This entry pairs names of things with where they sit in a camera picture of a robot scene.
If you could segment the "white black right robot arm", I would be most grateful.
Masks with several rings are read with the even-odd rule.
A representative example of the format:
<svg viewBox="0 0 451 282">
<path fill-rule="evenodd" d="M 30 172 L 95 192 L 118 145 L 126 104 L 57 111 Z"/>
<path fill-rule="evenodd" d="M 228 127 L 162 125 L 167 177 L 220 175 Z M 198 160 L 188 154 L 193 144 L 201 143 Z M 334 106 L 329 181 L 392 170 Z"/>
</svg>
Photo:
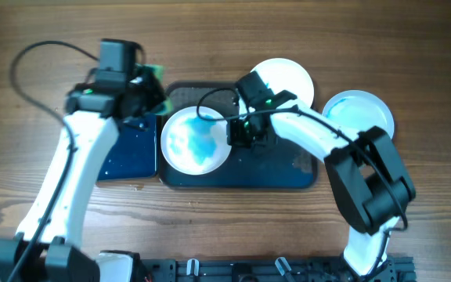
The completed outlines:
<svg viewBox="0 0 451 282">
<path fill-rule="evenodd" d="M 238 115 L 228 117 L 229 142 L 253 143 L 271 132 L 323 162 L 335 203 L 349 224 L 342 254 L 346 273 L 374 280 L 384 270 L 391 234 L 409 227 L 416 191 L 389 134 L 372 125 L 349 128 L 324 117 L 287 90 L 237 90 Z"/>
</svg>

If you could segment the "green yellow sponge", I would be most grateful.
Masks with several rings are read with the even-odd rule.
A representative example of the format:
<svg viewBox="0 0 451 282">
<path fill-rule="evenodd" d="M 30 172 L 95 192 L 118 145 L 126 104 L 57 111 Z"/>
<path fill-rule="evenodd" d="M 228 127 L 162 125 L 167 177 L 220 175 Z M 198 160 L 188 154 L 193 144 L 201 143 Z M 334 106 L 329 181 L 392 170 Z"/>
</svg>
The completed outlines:
<svg viewBox="0 0 451 282">
<path fill-rule="evenodd" d="M 158 116 L 168 115 L 173 110 L 173 106 L 169 96 L 164 92 L 164 88 L 162 85 L 165 68 L 161 65 L 156 64 L 146 64 L 146 67 L 152 70 L 155 78 L 158 81 L 158 85 L 162 89 L 163 92 L 162 96 L 164 98 L 164 100 L 161 103 L 159 103 L 154 109 L 152 109 L 151 112 Z"/>
</svg>

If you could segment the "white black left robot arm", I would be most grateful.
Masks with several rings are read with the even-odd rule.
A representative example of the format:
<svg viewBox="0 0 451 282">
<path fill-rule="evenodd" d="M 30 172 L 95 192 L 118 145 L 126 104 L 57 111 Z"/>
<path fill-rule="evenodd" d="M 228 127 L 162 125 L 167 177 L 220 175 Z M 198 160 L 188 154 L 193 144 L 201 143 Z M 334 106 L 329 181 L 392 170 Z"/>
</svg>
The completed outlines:
<svg viewBox="0 0 451 282">
<path fill-rule="evenodd" d="M 41 189 L 11 239 L 0 238 L 1 281 L 144 281 L 139 254 L 81 251 L 86 209 L 120 126 L 162 114 L 161 67 L 138 66 L 124 84 L 96 80 L 68 94 L 56 152 Z"/>
</svg>

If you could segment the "white plate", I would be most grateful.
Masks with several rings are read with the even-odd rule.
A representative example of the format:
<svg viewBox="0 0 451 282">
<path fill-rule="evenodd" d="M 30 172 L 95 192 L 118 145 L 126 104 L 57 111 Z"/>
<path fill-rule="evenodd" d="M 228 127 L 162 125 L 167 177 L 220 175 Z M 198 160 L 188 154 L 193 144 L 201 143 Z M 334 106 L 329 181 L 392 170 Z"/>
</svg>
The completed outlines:
<svg viewBox="0 0 451 282">
<path fill-rule="evenodd" d="M 232 150 L 227 143 L 227 122 L 209 107 L 186 107 L 165 122 L 161 150 L 178 172 L 204 175 L 223 165 Z"/>
<path fill-rule="evenodd" d="M 255 66 L 249 74 L 253 73 L 275 94 L 287 90 L 297 96 L 296 100 L 290 100 L 276 110 L 269 110 L 270 114 L 314 110 L 315 86 L 307 70 L 300 64 L 289 59 L 272 58 Z"/>
</svg>

